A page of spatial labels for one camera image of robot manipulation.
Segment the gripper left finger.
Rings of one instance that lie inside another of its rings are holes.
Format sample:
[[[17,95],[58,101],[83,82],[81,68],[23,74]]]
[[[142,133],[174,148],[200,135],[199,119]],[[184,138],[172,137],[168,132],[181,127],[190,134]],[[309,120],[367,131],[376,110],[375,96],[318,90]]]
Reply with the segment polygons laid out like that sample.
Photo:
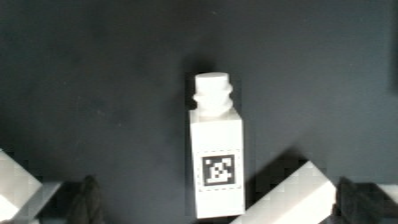
[[[104,224],[101,188],[92,176],[65,182],[39,212],[40,224]]]

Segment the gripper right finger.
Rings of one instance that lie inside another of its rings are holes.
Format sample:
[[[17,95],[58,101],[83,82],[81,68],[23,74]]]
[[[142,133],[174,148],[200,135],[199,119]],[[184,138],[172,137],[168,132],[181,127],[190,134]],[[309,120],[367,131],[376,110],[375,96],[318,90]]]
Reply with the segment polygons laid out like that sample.
[[[398,224],[398,203],[375,183],[337,182],[334,224]]]

